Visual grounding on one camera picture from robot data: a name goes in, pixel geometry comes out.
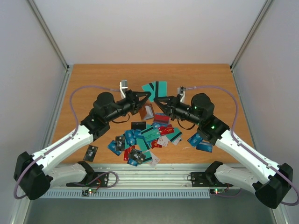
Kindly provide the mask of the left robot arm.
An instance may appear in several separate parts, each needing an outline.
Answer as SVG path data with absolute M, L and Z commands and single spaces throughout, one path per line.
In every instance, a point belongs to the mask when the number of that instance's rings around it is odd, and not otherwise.
M 151 96 L 149 91 L 127 90 L 124 94 L 123 99 L 115 101 L 112 93 L 100 93 L 88 116 L 77 122 L 73 131 L 33 154 L 26 151 L 19 154 L 14 170 L 14 197 L 22 199 L 22 196 L 17 195 L 18 188 L 22 189 L 24 197 L 29 200 L 44 195 L 56 180 L 51 171 L 61 161 L 103 136 L 110 128 L 110 122 L 128 113 L 137 114 Z

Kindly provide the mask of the brown leather card holder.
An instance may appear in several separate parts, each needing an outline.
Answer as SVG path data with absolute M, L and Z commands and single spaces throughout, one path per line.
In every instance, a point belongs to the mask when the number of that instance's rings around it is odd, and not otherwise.
M 152 104 L 146 103 L 139 111 L 141 120 L 148 120 L 154 118 L 154 110 Z

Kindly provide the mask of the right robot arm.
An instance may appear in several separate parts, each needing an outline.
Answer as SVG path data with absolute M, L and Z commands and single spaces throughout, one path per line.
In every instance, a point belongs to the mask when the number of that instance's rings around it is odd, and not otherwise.
M 292 167 L 266 158 L 235 136 L 232 128 L 214 116 L 214 104 L 206 94 L 193 96 L 190 105 L 180 99 L 180 95 L 156 97 L 154 102 L 171 120 L 182 119 L 197 125 L 203 140 L 227 152 L 250 171 L 219 165 L 206 173 L 207 182 L 211 185 L 230 183 L 252 192 L 265 206 L 277 208 L 291 189 Z

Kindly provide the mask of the teal striped card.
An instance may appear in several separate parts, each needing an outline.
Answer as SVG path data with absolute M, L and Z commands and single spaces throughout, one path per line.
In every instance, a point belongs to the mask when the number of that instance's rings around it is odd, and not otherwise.
M 167 82 L 166 81 L 154 81 L 142 86 L 143 91 L 149 91 L 151 96 L 149 101 L 153 102 L 156 97 L 167 96 Z

